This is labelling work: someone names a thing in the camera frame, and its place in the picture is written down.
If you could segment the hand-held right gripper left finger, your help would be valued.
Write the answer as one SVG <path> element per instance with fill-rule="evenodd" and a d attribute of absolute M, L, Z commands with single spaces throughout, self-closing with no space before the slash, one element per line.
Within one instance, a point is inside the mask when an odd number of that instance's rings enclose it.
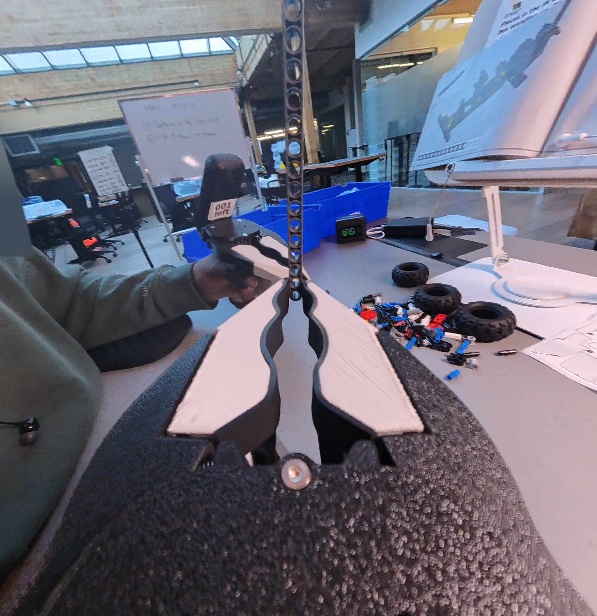
<path fill-rule="evenodd" d="M 220 326 L 179 401 L 168 435 L 271 437 L 280 418 L 274 356 L 284 341 L 288 281 Z"/>

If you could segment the pile of small toy parts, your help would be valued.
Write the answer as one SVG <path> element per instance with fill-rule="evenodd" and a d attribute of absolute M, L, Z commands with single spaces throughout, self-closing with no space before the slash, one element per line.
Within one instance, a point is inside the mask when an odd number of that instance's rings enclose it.
<path fill-rule="evenodd" d="M 445 361 L 451 365 L 479 367 L 480 352 L 471 348 L 476 338 L 461 334 L 451 316 L 428 315 L 412 300 L 386 302 L 380 293 L 363 296 L 350 309 L 371 326 L 392 334 L 407 349 L 431 349 L 443 353 Z"/>

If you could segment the long dark grey toy beam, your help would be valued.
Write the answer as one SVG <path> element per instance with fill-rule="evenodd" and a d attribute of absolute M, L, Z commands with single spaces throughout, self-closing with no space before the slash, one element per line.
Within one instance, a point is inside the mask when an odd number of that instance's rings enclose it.
<path fill-rule="evenodd" d="M 304 268 L 304 1 L 282 1 L 282 43 L 286 130 L 288 281 L 290 298 L 303 295 Z"/>

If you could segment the pale partition board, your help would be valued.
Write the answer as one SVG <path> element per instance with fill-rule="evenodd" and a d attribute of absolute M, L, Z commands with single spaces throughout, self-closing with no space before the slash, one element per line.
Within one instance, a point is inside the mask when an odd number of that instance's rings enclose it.
<path fill-rule="evenodd" d="M 234 89 L 122 98 L 118 105 L 153 186 L 201 178 L 205 160 L 218 153 L 252 166 Z"/>

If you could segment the black timer device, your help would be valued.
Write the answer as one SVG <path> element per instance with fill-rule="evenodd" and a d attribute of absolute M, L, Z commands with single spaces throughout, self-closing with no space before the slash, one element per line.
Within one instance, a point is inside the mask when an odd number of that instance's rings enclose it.
<path fill-rule="evenodd" d="M 363 242 L 367 239 L 366 218 L 358 213 L 337 218 L 335 239 L 338 244 Z"/>

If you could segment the black toy tyre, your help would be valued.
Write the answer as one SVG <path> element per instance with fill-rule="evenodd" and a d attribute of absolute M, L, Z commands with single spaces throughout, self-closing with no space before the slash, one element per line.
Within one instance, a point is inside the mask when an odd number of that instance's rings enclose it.
<path fill-rule="evenodd" d="M 456 312 L 462 304 L 462 295 L 449 284 L 428 283 L 416 290 L 412 301 L 417 309 L 433 317 Z"/>
<path fill-rule="evenodd" d="M 475 337 L 478 343 L 501 341 L 516 328 L 516 316 L 508 307 L 484 301 L 462 305 L 454 321 L 461 334 Z"/>
<path fill-rule="evenodd" d="M 395 285 L 401 288 L 419 288 L 424 286 L 430 277 L 430 271 L 424 263 L 404 262 L 395 266 L 391 278 Z"/>

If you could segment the black pole stand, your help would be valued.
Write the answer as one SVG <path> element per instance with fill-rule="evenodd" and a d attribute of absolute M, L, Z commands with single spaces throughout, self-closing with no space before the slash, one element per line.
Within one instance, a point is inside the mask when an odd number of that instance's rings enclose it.
<path fill-rule="evenodd" d="M 147 251 L 147 249 L 146 249 L 146 247 L 145 247 L 145 245 L 144 245 L 144 243 L 143 243 L 143 241 L 141 239 L 138 227 L 131 226 L 130 227 L 130 232 L 132 233 L 132 235 L 134 236 L 136 242 L 138 243 L 138 246 L 140 247 L 142 255 L 145 258 L 149 268 L 150 269 L 154 269 L 155 266 L 154 266 L 154 264 L 153 264 L 153 262 L 152 262 L 152 260 L 151 260 L 151 258 L 149 256 L 149 254 L 148 254 L 148 251 Z"/>

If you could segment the flip chart sheet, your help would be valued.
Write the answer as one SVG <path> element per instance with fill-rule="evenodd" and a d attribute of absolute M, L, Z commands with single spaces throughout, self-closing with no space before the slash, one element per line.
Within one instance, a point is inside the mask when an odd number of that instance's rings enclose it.
<path fill-rule="evenodd" d="M 81 150 L 78 155 L 98 197 L 128 192 L 129 187 L 111 146 Z"/>

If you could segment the black power adapter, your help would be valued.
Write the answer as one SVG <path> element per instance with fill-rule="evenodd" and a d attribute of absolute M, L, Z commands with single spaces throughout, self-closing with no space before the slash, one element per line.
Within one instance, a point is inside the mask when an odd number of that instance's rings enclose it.
<path fill-rule="evenodd" d="M 426 239 L 432 232 L 433 218 L 397 218 L 387 221 L 382 231 L 386 238 L 421 238 Z"/>

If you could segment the black office chair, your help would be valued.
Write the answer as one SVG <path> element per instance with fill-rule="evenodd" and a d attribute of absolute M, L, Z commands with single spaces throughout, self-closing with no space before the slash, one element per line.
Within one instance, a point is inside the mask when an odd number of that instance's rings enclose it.
<path fill-rule="evenodd" d="M 102 238 L 94 216 L 91 214 L 76 218 L 70 216 L 68 221 L 70 225 L 68 241 L 77 255 L 75 259 L 69 261 L 70 265 L 81 265 L 97 259 L 111 263 L 112 260 L 108 255 L 117 257 L 115 242 Z"/>

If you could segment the white paper sheet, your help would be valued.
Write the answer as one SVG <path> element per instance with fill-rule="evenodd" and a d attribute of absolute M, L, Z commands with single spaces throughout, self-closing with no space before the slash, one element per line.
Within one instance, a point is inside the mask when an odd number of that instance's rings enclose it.
<path fill-rule="evenodd" d="M 435 234 L 451 237 L 475 235 L 477 232 L 490 232 L 487 221 L 461 214 L 448 214 L 433 219 L 432 229 Z"/>

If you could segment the metal book stand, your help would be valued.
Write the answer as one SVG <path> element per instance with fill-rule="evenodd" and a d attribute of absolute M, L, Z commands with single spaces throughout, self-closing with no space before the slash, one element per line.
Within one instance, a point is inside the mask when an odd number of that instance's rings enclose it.
<path fill-rule="evenodd" d="M 491 257 L 452 272 L 446 279 L 469 299 L 490 299 L 533 308 L 554 309 L 574 304 L 597 305 L 597 278 L 512 259 L 504 247 L 500 188 L 597 188 L 597 136 L 564 134 L 555 152 L 537 158 L 487 161 L 470 151 L 476 139 L 446 141 L 438 127 L 423 128 L 413 167 L 433 181 L 482 189 L 486 200 Z"/>

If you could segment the white sticker sheet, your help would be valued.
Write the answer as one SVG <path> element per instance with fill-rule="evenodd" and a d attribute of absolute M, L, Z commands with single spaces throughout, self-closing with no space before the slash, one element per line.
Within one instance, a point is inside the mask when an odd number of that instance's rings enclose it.
<path fill-rule="evenodd" d="M 526 348 L 523 353 L 597 392 L 597 313 Z"/>

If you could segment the toy instruction booklet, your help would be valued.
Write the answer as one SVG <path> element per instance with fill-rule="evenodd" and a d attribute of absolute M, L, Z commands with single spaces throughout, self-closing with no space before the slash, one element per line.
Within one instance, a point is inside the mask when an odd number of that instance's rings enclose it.
<path fill-rule="evenodd" d="M 538 157 L 596 42 L 597 1 L 545 11 L 443 74 L 423 128 L 486 158 Z"/>

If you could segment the wooden post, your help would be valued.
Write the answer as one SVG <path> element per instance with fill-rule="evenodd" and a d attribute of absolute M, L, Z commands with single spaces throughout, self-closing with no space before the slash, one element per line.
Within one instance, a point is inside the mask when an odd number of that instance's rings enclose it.
<path fill-rule="evenodd" d="M 303 41 L 302 52 L 303 69 L 303 134 L 305 157 L 308 165 L 319 163 L 319 136 L 318 127 L 314 119 L 312 108 L 312 96 L 310 87 L 310 75 L 306 53 L 306 40 Z"/>

